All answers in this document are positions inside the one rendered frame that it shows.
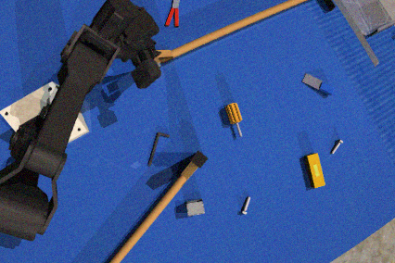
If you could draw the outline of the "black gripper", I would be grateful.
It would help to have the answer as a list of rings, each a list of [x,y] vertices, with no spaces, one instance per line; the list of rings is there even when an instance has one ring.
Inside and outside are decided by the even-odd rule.
[[[146,50],[133,49],[127,45],[125,38],[126,35],[122,33],[115,41],[115,44],[121,47],[115,59],[120,58],[121,62],[126,62],[131,59],[133,61],[133,66],[135,66],[131,75],[137,88],[147,88],[161,75],[158,63],[154,59],[162,53],[152,50],[150,46]]]

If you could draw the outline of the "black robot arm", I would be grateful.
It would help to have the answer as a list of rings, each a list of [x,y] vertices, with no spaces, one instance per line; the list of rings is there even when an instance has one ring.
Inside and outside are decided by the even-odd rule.
[[[141,50],[159,26],[144,7],[130,0],[107,0],[91,25],[84,23],[61,51],[59,88],[44,119],[36,116],[10,136],[8,149],[16,161],[0,170],[0,232],[27,241],[45,233],[57,210],[56,181],[75,121],[84,98],[104,80],[120,52],[115,41],[122,33],[128,46]],[[37,187],[39,174],[52,180],[49,202]]]

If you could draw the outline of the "long wooden pole with black end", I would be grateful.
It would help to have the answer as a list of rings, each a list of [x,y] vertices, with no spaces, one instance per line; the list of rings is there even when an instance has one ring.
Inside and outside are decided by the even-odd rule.
[[[199,151],[190,159],[191,161],[183,170],[183,172],[176,178],[176,181],[168,189],[168,191],[161,197],[159,202],[150,210],[150,213],[144,218],[137,229],[132,233],[132,235],[127,239],[127,241],[122,245],[119,251],[112,257],[108,263],[120,263],[123,258],[132,250],[132,247],[136,242],[142,237],[147,228],[155,221],[160,212],[169,204],[169,202],[175,197],[181,187],[184,185],[186,180],[191,177],[191,175],[196,171],[197,168],[201,168],[207,161],[208,157],[201,154]]]

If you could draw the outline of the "orange long-handled scraper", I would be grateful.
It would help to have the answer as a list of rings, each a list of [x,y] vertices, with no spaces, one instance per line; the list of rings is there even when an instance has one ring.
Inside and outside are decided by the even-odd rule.
[[[262,12],[255,13],[254,15],[252,15],[250,17],[245,17],[238,22],[231,23],[227,26],[220,28],[218,31],[214,31],[212,33],[203,35],[203,36],[197,38],[196,40],[191,41],[187,44],[181,45],[173,50],[156,50],[155,45],[152,42],[151,38],[143,43],[144,47],[142,49],[146,50],[150,46],[152,50],[160,51],[162,53],[160,56],[157,56],[154,59],[158,63],[158,66],[160,68],[159,63],[163,63],[169,59],[178,57],[178,56],[185,54],[195,48],[202,46],[203,44],[209,43],[219,37],[222,37],[223,35],[226,35],[230,32],[236,31],[242,27],[246,27],[255,21],[259,21],[259,20],[264,19],[268,16],[270,17],[273,14],[275,14],[276,12],[281,12],[286,8],[291,8],[292,6],[303,3],[305,1],[306,0],[288,0],[288,1],[281,3],[280,5],[275,5],[271,8],[266,8]],[[330,11],[332,11],[333,8],[336,7],[333,0],[324,0],[324,1],[326,3],[327,7],[330,9]]]

